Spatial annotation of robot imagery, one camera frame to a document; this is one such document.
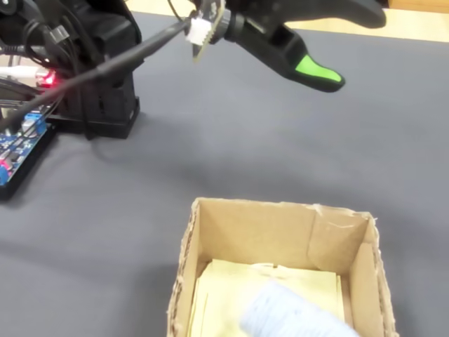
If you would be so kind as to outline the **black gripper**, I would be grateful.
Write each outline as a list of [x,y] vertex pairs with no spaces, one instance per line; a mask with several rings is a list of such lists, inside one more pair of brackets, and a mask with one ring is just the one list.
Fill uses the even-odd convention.
[[273,32],[261,32],[246,18],[259,25],[289,21],[339,18],[367,28],[381,28],[387,18],[378,2],[371,0],[313,1],[225,1],[235,23],[244,23],[241,47],[285,79],[317,91],[334,93],[345,85],[335,70],[318,64],[309,54],[302,37],[279,25]]

